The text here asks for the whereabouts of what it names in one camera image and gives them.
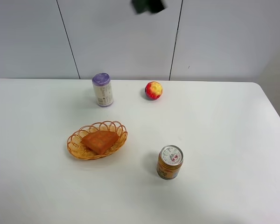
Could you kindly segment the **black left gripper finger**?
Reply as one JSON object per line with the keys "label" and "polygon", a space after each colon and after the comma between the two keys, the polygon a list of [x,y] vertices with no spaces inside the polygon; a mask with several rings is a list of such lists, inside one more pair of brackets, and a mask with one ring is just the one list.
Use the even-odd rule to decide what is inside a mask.
{"label": "black left gripper finger", "polygon": [[131,0],[131,5],[136,14],[142,14],[149,10],[148,0]]}

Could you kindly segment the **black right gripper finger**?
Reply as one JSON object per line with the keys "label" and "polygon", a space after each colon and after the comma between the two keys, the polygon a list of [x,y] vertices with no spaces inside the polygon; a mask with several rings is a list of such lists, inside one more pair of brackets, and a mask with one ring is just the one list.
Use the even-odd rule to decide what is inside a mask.
{"label": "black right gripper finger", "polygon": [[157,14],[166,8],[163,0],[147,0],[147,9],[151,14]]}

